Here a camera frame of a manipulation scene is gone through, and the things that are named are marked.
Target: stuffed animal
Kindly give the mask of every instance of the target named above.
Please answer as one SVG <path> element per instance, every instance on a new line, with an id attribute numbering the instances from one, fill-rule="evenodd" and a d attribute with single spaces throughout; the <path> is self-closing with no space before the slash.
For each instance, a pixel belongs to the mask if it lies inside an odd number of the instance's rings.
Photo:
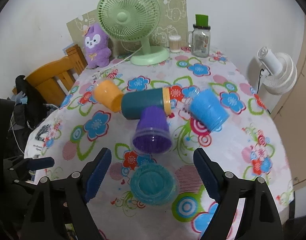
<path id="1" fill-rule="evenodd" d="M 90 25 L 85 35 L 87 68 L 106 67 L 109 64 L 111 50 L 108 48 L 109 36 L 98 23 Z"/>

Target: fan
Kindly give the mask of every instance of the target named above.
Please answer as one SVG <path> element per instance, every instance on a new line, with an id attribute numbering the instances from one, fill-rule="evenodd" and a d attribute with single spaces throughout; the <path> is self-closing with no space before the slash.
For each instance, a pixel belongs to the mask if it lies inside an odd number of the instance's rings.
<path id="1" fill-rule="evenodd" d="M 149 35 L 160 20 L 157 0 L 100 0 L 98 17 L 103 30 L 121 41 L 141 41 L 131 57 L 135 65 L 152 65 L 166 60 L 170 53 L 161 46 L 150 46 Z"/>
<path id="2" fill-rule="evenodd" d="M 264 75 L 263 81 L 267 92 L 280 96 L 294 87 L 297 69 L 288 54 L 281 52 L 273 54 L 268 47 L 262 47 L 257 56 L 267 69 L 267 75 Z"/>

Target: silver bolt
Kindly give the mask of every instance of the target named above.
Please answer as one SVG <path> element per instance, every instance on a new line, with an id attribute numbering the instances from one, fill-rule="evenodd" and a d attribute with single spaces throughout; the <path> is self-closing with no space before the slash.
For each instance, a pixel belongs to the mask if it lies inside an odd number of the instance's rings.
<path id="1" fill-rule="evenodd" d="M 257 178 L 257 181 L 258 181 L 259 183 L 264 183 L 264 182 L 265 182 L 265 179 L 263 179 L 262 177 L 258 177 L 258 178 Z"/>
<path id="2" fill-rule="evenodd" d="M 231 178 L 234 177 L 234 174 L 233 174 L 232 172 L 230 172 L 230 171 L 227 171 L 227 172 L 225 173 L 225 177 L 231 179 Z"/>
<path id="3" fill-rule="evenodd" d="M 48 177 L 42 177 L 41 179 L 40 179 L 40 182 L 41 183 L 46 183 L 48 181 Z"/>
<path id="4" fill-rule="evenodd" d="M 80 177 L 80 173 L 78 171 L 76 171 L 76 172 L 73 172 L 71 176 L 72 176 L 72 178 L 76 179 L 76 178 Z"/>

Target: tablecloth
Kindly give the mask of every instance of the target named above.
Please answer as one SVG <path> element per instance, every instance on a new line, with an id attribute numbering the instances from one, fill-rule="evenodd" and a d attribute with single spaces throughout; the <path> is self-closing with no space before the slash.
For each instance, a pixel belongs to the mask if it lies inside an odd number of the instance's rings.
<path id="1" fill-rule="evenodd" d="M 210 199 L 193 165 L 193 151 L 202 147 L 224 171 L 244 179 L 265 178 L 281 212 L 293 200 L 291 173 L 281 138 L 264 104 L 238 68 L 220 51 L 208 58 L 192 56 L 189 48 L 159 64 L 135 66 L 129 61 L 109 69 L 85 69 L 64 99 L 29 137 L 25 157 L 51 156 L 52 168 L 42 176 L 66 178 L 80 171 L 102 147 L 112 151 L 112 163 L 95 198 L 88 203 L 105 239 L 192 239 L 207 228 L 217 204 Z M 138 120 L 128 121 L 92 97 L 94 82 L 111 78 L 124 92 L 170 87 L 172 114 L 167 121 L 172 149 L 163 155 L 139 156 L 130 146 Z M 209 87 L 229 113 L 229 119 L 210 133 L 183 109 L 195 88 Z M 144 163 L 166 167 L 178 180 L 173 203 L 146 206 L 130 191 L 129 182 Z M 243 210 L 240 201 L 228 239 L 234 239 Z"/>

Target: chair backrest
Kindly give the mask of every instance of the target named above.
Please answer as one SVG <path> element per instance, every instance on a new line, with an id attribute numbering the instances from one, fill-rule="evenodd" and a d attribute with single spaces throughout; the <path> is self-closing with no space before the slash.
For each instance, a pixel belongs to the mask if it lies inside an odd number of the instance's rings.
<path id="1" fill-rule="evenodd" d="M 67 56 L 36 69 L 26 77 L 29 84 L 35 87 L 48 103 L 57 106 L 62 104 L 66 94 L 57 83 L 56 78 L 69 91 L 75 82 L 70 70 L 74 70 L 80 75 L 87 66 L 78 45 L 68 48 L 66 53 L 68 54 Z M 15 95 L 17 94 L 16 88 L 12 91 Z"/>

